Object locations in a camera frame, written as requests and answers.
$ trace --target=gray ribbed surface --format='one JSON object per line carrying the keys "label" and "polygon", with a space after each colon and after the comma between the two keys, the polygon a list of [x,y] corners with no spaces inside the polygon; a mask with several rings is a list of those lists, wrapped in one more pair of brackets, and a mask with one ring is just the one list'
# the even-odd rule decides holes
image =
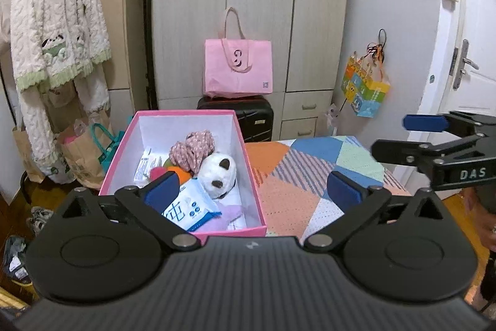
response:
{"label": "gray ribbed surface", "polygon": [[22,331],[478,331],[488,324],[461,299],[406,307],[369,296],[330,256],[306,253],[294,238],[211,238],[172,256],[152,284],[123,300],[96,307],[43,300],[16,322]]}

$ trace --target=wet wipes packet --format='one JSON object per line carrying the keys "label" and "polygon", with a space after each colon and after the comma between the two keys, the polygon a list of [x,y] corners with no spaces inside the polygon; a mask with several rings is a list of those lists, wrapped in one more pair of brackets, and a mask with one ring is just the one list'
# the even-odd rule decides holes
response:
{"label": "wet wipes packet", "polygon": [[179,188],[179,195],[162,214],[188,232],[194,232],[221,212],[200,181],[192,178]]}

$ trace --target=pink box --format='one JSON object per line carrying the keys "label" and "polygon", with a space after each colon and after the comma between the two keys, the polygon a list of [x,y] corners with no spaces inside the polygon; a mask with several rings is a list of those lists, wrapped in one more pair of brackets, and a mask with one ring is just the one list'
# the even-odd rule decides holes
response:
{"label": "pink box", "polygon": [[146,147],[154,153],[168,154],[177,141],[190,132],[209,130],[215,150],[232,156],[237,167],[237,186],[244,212],[245,228],[214,233],[195,232],[205,242],[208,236],[263,237],[266,234],[260,198],[246,154],[245,143],[232,110],[138,111],[122,139],[103,181],[100,195],[113,195],[132,185],[136,168]]}

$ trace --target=panda plush toy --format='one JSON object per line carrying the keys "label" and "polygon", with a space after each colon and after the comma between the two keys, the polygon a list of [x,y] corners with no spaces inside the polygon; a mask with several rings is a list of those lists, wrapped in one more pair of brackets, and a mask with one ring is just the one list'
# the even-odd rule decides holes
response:
{"label": "panda plush toy", "polygon": [[222,199],[236,183],[236,163],[231,156],[214,152],[203,160],[197,178],[210,198]]}

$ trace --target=white logo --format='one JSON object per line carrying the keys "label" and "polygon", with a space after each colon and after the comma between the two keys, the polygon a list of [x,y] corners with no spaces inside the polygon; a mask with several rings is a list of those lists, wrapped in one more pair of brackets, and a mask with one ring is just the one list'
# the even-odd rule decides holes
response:
{"label": "white logo", "polygon": [[460,172],[460,180],[476,180],[477,178],[484,178],[485,177],[485,167],[480,168],[479,172],[477,173],[477,169],[473,168],[470,170],[470,173],[468,170],[462,170]]}
{"label": "white logo", "polygon": [[248,243],[246,245],[246,248],[249,248],[249,249],[254,249],[255,247],[258,247],[259,244],[257,242],[251,242],[251,243]]}

